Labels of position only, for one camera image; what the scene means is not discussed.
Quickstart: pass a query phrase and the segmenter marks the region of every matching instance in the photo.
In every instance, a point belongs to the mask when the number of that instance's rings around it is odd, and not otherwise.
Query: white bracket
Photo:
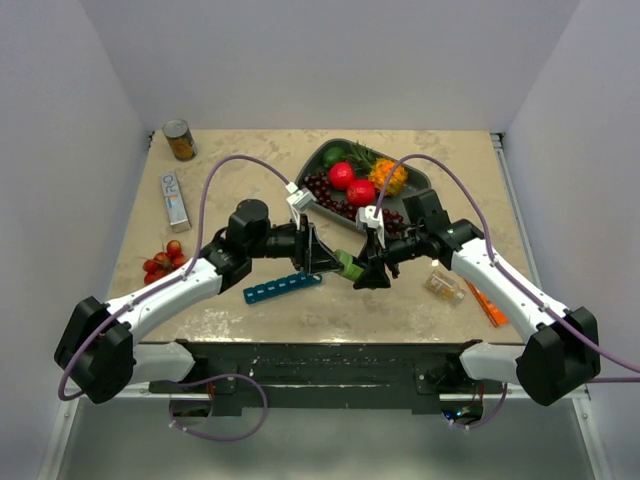
[[[129,385],[159,380],[179,382],[195,365],[193,355],[177,342],[141,343],[133,349],[136,364]]]
[[[516,375],[516,358],[522,356],[522,345],[477,343],[460,355],[464,371],[474,380],[496,380],[520,385]]]
[[[287,204],[291,211],[291,218],[296,222],[296,229],[300,230],[300,214],[316,201],[316,197],[306,188],[299,189],[293,182],[287,184],[287,191],[290,193]]]
[[[358,215],[356,215],[356,228],[363,231],[367,227],[375,229],[378,242],[380,242],[380,246],[384,248],[384,220],[382,219],[382,212],[378,212],[377,217],[375,213],[376,207],[374,205],[360,207],[358,209]]]

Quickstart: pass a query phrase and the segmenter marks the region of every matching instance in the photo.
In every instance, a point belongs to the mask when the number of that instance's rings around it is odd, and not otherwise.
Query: tin can
[[[191,160],[198,153],[198,147],[193,141],[189,125],[184,120],[178,118],[169,120],[162,127],[162,133],[167,138],[173,156],[178,160]]]

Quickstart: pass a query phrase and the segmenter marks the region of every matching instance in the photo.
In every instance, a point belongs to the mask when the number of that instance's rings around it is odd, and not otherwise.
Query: marble surface
[[[143,258],[161,245],[178,239],[187,255],[196,241],[197,210],[204,180],[211,167],[226,155],[244,153],[269,162],[294,180],[300,167],[326,140],[359,140],[389,156],[427,153],[445,162],[467,185],[485,213],[497,250],[528,275],[521,239],[503,179],[487,132],[477,131],[344,131],[344,130],[194,130],[198,155],[178,162],[161,132],[156,132],[122,244],[110,297],[143,286]],[[452,220],[480,222],[457,186],[437,167],[424,160],[410,164],[432,181]],[[161,196],[159,176],[175,171],[192,230],[171,231]],[[208,195],[205,241],[226,225],[236,204],[258,198],[269,205],[274,223],[289,218],[282,183],[266,169],[244,161],[223,166]],[[363,236],[310,213],[322,240],[332,248],[357,254]],[[321,286],[246,305],[242,289],[293,273],[287,260],[254,260],[253,272],[223,295],[203,301],[153,331],[146,339],[169,341],[240,342],[464,342],[480,338],[493,342],[518,341],[507,325],[494,328],[468,293],[457,306],[424,289],[433,270],[429,259],[400,266],[400,277],[389,290],[355,291],[337,275],[325,275]]]

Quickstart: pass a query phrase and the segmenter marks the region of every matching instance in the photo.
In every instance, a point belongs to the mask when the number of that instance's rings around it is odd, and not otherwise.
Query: clear plastic container
[[[437,269],[431,272],[424,287],[452,305],[460,303],[467,294],[453,278]]]

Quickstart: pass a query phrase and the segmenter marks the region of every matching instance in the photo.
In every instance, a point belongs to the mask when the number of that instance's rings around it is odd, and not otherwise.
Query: blue tool
[[[322,283],[322,275],[307,275],[306,273],[294,273],[288,277],[278,278],[267,283],[245,288],[244,301],[248,304],[258,303],[268,298],[277,297],[294,290],[311,287]]]

